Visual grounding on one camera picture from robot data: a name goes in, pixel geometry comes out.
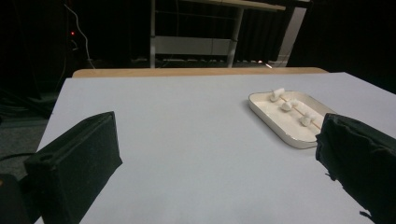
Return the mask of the white marshmallow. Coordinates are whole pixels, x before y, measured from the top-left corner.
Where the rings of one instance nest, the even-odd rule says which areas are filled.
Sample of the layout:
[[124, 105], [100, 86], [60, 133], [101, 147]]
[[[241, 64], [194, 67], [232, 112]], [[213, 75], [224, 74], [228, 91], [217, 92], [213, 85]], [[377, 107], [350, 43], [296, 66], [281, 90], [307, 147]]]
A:
[[316, 115], [310, 112], [306, 112], [301, 118], [300, 122], [303, 126], [308, 127], [309, 125], [313, 124], [316, 119]]
[[282, 94], [285, 92], [285, 89], [284, 88], [280, 88], [280, 89], [277, 89], [277, 90], [274, 90], [274, 91], [272, 91], [272, 94], [271, 94], [271, 96], [270, 96], [270, 100], [272, 101], [272, 102], [276, 102], [281, 96], [282, 96]]
[[291, 111], [294, 107], [296, 107], [299, 104], [299, 101], [296, 99], [291, 99], [285, 102], [282, 106], [281, 109], [283, 111]]

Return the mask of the white rectangular tray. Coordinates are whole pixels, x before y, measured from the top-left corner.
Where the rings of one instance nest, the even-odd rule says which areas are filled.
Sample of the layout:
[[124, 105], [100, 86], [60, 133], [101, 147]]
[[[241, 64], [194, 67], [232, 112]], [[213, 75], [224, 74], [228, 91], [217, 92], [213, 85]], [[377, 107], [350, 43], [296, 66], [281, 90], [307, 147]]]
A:
[[282, 111], [280, 108], [283, 104], [281, 97], [276, 102], [272, 102], [271, 94], [272, 91], [250, 94], [248, 97], [250, 109], [288, 145], [299, 149], [316, 147], [316, 135], [321, 131], [325, 115], [335, 114], [335, 111], [306, 93], [285, 91], [281, 97], [287, 100], [297, 99], [317, 113], [316, 123], [320, 129], [318, 130], [313, 125], [304, 127], [298, 120], [300, 115], [295, 111]]

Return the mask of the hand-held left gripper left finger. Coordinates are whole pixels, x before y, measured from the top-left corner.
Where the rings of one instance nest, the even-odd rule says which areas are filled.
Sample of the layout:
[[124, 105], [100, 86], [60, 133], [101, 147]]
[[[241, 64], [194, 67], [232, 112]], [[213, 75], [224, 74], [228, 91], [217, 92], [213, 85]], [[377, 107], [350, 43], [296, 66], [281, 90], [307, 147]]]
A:
[[79, 224], [121, 165], [112, 111], [82, 120], [24, 162], [45, 224]]

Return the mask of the white desk frame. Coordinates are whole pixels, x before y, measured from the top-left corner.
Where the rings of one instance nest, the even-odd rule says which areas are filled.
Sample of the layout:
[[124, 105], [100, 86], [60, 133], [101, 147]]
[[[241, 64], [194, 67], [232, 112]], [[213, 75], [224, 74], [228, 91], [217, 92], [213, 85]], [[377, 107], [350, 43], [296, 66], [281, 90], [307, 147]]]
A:
[[226, 56], [227, 66], [233, 66], [233, 60], [238, 44], [238, 36], [244, 11], [258, 9], [261, 11], [284, 11], [281, 5], [255, 2], [252, 0], [182, 0], [220, 7], [234, 7], [236, 15], [233, 22], [233, 33], [229, 39], [199, 38], [186, 36], [163, 36], [156, 34], [156, 0], [150, 0], [150, 36], [149, 36], [149, 67], [156, 67], [157, 54], [174, 55], [205, 55]]

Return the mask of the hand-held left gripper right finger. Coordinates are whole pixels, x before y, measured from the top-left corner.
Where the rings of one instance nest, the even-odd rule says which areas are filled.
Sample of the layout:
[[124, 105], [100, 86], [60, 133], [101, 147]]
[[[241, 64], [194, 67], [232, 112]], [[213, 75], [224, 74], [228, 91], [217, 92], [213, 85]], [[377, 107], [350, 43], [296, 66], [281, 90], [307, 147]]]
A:
[[374, 224], [396, 224], [396, 139], [356, 119], [328, 113], [316, 159]]

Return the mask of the pale grey table sheet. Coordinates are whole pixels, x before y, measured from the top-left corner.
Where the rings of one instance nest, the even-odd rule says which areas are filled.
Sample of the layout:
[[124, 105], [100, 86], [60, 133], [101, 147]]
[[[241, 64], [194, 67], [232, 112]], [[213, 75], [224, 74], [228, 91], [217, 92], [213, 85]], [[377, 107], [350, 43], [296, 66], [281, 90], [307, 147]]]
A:
[[251, 93], [279, 88], [396, 138], [396, 94], [335, 73], [70, 78], [42, 140], [115, 113], [122, 165], [85, 224], [372, 224], [313, 150], [250, 110]]

